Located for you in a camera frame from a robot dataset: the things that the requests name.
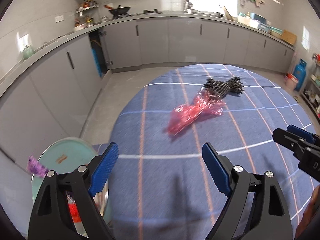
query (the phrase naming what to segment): blue tablecloth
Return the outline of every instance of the blue tablecloth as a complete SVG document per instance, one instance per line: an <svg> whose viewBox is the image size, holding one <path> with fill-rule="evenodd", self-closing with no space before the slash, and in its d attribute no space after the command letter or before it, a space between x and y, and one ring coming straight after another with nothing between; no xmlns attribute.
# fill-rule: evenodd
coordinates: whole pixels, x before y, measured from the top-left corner
<svg viewBox="0 0 320 240"><path fill-rule="evenodd" d="M222 116L199 118L179 136L168 136L172 109L191 103L209 76L226 81L233 75L241 77L245 93L227 95ZM294 98L253 72L203 64L156 78L123 109L110 139L120 151L109 179L116 239L205 239L226 201L200 157L206 142L248 172L273 171L295 230L317 182L298 169L292 152L272 140L275 128L289 124L315 132ZM102 153L106 146L95 147ZM244 229L252 197L236 234Z"/></svg>

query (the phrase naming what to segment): black cabinet handle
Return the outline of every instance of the black cabinet handle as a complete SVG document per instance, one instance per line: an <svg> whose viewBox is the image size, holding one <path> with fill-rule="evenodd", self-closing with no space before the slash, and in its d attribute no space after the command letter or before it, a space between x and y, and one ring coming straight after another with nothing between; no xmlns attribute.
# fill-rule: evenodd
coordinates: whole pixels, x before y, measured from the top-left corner
<svg viewBox="0 0 320 240"><path fill-rule="evenodd" d="M71 59L71 56L70 56L70 53L67 52L67 55L68 55L68 59L69 59L69 62L71 64L72 69L75 69L75 66L73 65L73 62L72 62L72 59Z"/></svg>

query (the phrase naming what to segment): tile floor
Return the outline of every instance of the tile floor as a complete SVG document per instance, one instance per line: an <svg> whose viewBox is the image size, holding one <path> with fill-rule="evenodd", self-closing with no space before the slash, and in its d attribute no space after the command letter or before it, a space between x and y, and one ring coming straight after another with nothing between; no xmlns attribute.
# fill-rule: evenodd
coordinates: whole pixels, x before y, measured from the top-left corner
<svg viewBox="0 0 320 240"><path fill-rule="evenodd" d="M82 138L94 144L107 143L118 115L134 95L156 77L174 69L175 67L146 68L137 71L114 73L107 85L102 89L92 112L84 127ZM264 70L250 69L286 90L282 75ZM304 108L312 121L316 133L320 134L320 124L313 112L302 98L298 97L298 103Z"/></svg>

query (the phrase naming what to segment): twisted black rope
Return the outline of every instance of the twisted black rope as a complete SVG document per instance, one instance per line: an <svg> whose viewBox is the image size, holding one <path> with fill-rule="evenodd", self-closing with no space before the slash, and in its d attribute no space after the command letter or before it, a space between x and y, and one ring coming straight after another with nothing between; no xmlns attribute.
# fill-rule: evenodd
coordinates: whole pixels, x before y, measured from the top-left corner
<svg viewBox="0 0 320 240"><path fill-rule="evenodd" d="M243 85L240 82L239 77L233 77L227 82L217 81L213 78L208 78L206 84L204 84L206 90L211 94L220 98L225 97L228 93L242 94Z"/></svg>

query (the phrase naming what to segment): blue gas cylinder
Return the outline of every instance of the blue gas cylinder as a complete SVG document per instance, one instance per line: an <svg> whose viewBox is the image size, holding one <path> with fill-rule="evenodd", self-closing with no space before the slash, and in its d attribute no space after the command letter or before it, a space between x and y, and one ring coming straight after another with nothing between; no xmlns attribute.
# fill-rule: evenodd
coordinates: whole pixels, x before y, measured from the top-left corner
<svg viewBox="0 0 320 240"><path fill-rule="evenodd" d="M293 72L293 75L299 80L295 90L296 91L299 91L302 84L303 84L303 81L304 81L304 78L306 77L306 65L307 63L300 59L300 62L298 65L296 65L296 68L294 69L294 72Z"/></svg>

